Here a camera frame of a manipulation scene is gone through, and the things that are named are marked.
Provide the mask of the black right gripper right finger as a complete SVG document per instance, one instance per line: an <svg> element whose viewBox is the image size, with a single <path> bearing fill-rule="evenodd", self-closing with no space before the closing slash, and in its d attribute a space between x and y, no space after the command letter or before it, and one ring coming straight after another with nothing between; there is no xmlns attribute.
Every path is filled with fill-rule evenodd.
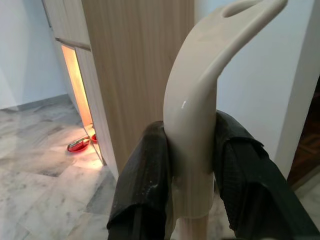
<svg viewBox="0 0 320 240"><path fill-rule="evenodd" d="M237 240L319 239L319 230L263 144L223 111L216 113L212 168Z"/></svg>

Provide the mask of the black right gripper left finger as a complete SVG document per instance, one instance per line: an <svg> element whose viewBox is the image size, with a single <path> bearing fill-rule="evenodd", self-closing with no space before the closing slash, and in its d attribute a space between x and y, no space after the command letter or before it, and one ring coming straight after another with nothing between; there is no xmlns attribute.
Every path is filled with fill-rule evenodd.
<svg viewBox="0 0 320 240"><path fill-rule="evenodd" d="M163 240L170 160L164 123L151 123L118 177L106 228L110 240Z"/></svg>

